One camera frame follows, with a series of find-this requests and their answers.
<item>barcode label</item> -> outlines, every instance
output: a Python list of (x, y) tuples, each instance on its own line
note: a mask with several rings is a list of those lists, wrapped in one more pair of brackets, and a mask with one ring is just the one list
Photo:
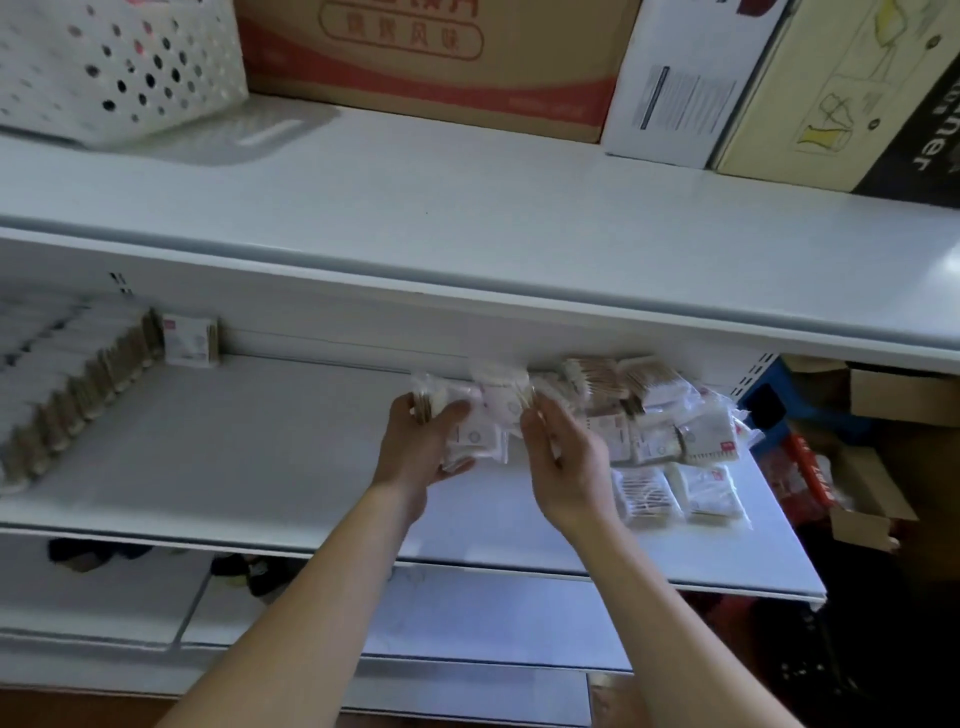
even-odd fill
[(633, 124), (641, 131), (715, 133), (735, 88), (736, 81), (655, 65), (647, 77)]

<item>hand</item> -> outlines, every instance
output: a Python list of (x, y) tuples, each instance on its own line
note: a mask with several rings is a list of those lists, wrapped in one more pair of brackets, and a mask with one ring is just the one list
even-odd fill
[(390, 405), (390, 420), (380, 443), (371, 486), (399, 489), (406, 496), (410, 523), (423, 515), (428, 485), (465, 473), (476, 464), (470, 459), (453, 473), (440, 469), (450, 432), (470, 413), (468, 401), (451, 402), (426, 425), (410, 414), (413, 406), (412, 394), (401, 395)]
[[(523, 413), (520, 427), (543, 515), (568, 541), (583, 528), (619, 522), (607, 444), (549, 397), (537, 395), (536, 404)], [(560, 445), (560, 460), (554, 459), (551, 438)]]

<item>red logo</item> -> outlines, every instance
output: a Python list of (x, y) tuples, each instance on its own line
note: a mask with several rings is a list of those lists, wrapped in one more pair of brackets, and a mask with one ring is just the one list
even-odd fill
[(320, 8), (320, 27), (335, 40), (394, 48), (408, 53), (476, 61), (483, 53), (483, 32), (474, 23), (456, 19), (477, 14), (477, 0), (408, 0), (411, 8), (439, 14), (395, 10), (396, 0), (367, 0), (376, 6), (329, 0)]

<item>small white box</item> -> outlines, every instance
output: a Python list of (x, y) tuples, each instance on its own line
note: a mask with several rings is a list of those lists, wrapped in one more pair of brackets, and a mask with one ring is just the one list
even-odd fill
[(704, 169), (788, 0), (644, 0), (601, 144)]

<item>left hand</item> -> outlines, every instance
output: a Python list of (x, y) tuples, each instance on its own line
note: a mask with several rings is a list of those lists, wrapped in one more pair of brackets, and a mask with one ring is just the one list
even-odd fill
[(380, 443), (380, 457), (371, 486), (400, 489), (407, 496), (410, 522), (423, 515), (427, 486), (466, 473), (476, 464), (469, 460), (453, 473), (440, 469), (447, 438), (470, 413), (468, 401), (451, 402), (426, 425), (414, 419), (410, 413), (413, 406), (412, 394), (401, 395), (391, 404), (390, 420)]

